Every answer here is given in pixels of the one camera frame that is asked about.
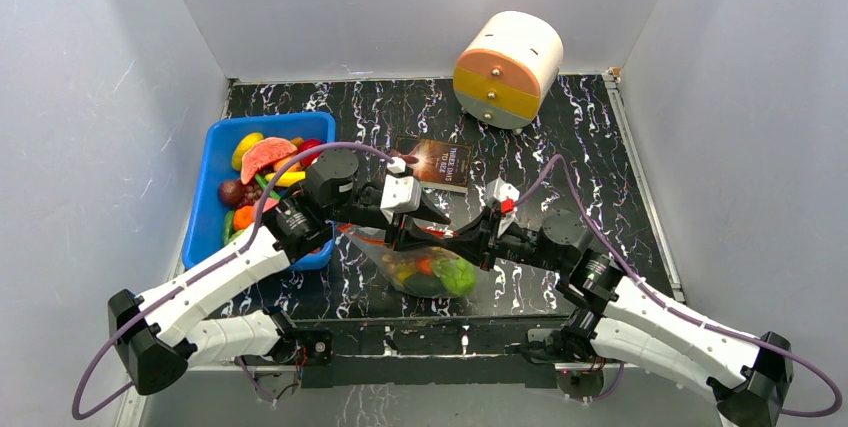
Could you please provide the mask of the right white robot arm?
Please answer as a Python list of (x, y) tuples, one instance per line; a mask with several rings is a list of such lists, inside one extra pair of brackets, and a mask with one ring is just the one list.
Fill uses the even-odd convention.
[(685, 306), (673, 314), (677, 302), (631, 280), (592, 247), (592, 233), (573, 212), (557, 211), (537, 230), (501, 230), (501, 219), (487, 208), (455, 232), (424, 237), (483, 269), (503, 259), (558, 273), (556, 289), (574, 310), (559, 331), (529, 332), (525, 356), (631, 363), (704, 395), (735, 426), (776, 425), (792, 381), (791, 366), (774, 351), (789, 349), (785, 338), (768, 332), (745, 342), (737, 332), (709, 330)]

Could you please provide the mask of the green toy lime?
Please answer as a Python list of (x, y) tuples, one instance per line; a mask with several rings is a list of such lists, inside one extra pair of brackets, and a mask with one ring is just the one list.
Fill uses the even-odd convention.
[(476, 286), (477, 267), (464, 258), (437, 260), (432, 269), (445, 291), (452, 296), (468, 295)]

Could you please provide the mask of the clear zip top bag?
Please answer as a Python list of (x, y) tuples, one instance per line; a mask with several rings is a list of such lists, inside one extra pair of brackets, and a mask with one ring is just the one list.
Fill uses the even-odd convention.
[(457, 254), (439, 247), (397, 252), (384, 244), (383, 230), (352, 224), (340, 225), (338, 230), (376, 265), (395, 290), (420, 298), (464, 297), (448, 294), (432, 269), (435, 261), (460, 257)]

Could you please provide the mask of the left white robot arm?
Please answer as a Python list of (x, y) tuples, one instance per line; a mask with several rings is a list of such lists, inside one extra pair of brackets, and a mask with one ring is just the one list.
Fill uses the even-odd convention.
[(314, 159), (304, 180), (271, 208), (265, 190), (254, 221), (233, 242), (156, 288), (138, 295), (122, 290), (109, 299), (110, 340), (139, 394), (174, 384), (192, 358), (293, 359), (297, 334), (263, 315), (224, 328), (204, 321), (247, 287), (322, 249), (335, 223), (390, 231), (406, 218), (450, 222), (399, 157), (354, 142), (320, 144), (303, 154)]

